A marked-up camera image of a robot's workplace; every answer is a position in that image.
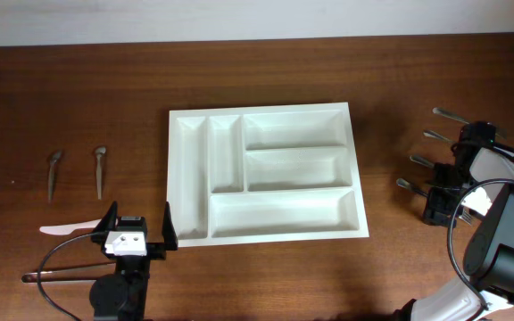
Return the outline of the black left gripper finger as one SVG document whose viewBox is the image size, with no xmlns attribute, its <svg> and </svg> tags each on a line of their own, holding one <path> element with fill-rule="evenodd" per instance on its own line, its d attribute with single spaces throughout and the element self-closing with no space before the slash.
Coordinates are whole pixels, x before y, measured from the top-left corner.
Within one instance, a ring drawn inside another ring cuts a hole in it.
<svg viewBox="0 0 514 321">
<path fill-rule="evenodd" d="M 178 249 L 178 237 L 171 218 L 170 203 L 166 202 L 162 221 L 163 246 L 166 251 Z"/>
<path fill-rule="evenodd" d="M 105 243 L 108 234 L 116 227 L 118 214 L 118 203 L 114 201 L 106 214 L 101 218 L 96 227 L 92 231 L 92 243 Z"/>
</svg>

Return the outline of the metal tablespoon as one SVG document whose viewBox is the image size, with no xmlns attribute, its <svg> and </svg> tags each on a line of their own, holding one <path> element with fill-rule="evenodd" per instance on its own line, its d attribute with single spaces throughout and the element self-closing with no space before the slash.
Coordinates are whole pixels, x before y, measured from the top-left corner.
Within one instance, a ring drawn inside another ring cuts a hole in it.
<svg viewBox="0 0 514 321">
<path fill-rule="evenodd" d="M 420 155 L 411 155 L 410 160 L 429 169 L 433 169 L 435 167 L 435 164 L 431 160 Z"/>
<path fill-rule="evenodd" d="M 425 137 L 429 137 L 429 138 L 434 138 L 436 140 L 439 140 L 439 141 L 442 141 L 442 142 L 445 142 L 447 144 L 454 144 L 454 141 L 451 140 L 450 138 L 446 137 L 446 136 L 443 136 L 433 130 L 430 130 L 430 129 L 425 129 L 423 131 L 423 135 Z"/>
</svg>

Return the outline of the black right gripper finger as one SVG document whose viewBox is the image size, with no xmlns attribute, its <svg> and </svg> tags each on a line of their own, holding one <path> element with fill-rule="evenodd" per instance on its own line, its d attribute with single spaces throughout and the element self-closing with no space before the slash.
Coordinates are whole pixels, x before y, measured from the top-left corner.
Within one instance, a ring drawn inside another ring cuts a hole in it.
<svg viewBox="0 0 514 321">
<path fill-rule="evenodd" d="M 454 197 L 444 189 L 431 187 L 423 212 L 423 222 L 430 226 L 449 226 Z"/>
<path fill-rule="evenodd" d="M 437 162 L 433 167 L 434 184 L 460 184 L 461 176 L 457 168 L 452 164 Z"/>
</svg>

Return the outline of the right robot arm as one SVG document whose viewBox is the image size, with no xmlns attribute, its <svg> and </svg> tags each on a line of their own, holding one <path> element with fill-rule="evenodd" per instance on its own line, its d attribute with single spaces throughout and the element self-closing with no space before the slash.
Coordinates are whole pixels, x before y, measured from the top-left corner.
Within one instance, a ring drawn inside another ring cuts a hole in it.
<svg viewBox="0 0 514 321">
<path fill-rule="evenodd" d="M 423 220 L 447 229 L 456 276 L 424 299 L 397 309 L 394 320 L 483 320 L 514 307 L 514 148 L 497 142 L 494 124 L 465 124 L 451 143 L 452 164 L 412 157 L 434 172 L 429 190 L 397 185 L 426 199 Z"/>
</svg>

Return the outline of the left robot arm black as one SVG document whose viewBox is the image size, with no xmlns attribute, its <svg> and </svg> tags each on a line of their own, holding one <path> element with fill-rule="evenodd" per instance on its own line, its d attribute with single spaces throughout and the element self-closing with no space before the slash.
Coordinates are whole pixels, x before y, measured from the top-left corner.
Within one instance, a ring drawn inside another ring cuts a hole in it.
<svg viewBox="0 0 514 321">
<path fill-rule="evenodd" d="M 144 217 L 118 215 L 113 202 L 92 231 L 91 241 L 101 247 L 102 254 L 112 259 L 115 269 L 99 277 L 92 285 L 89 301 L 94 320 L 142 320 L 150 266 L 153 260 L 165 260 L 169 251 L 178 248 L 178 238 L 171 219 L 170 205 L 163 211 L 161 243 L 147 241 Z"/>
</svg>

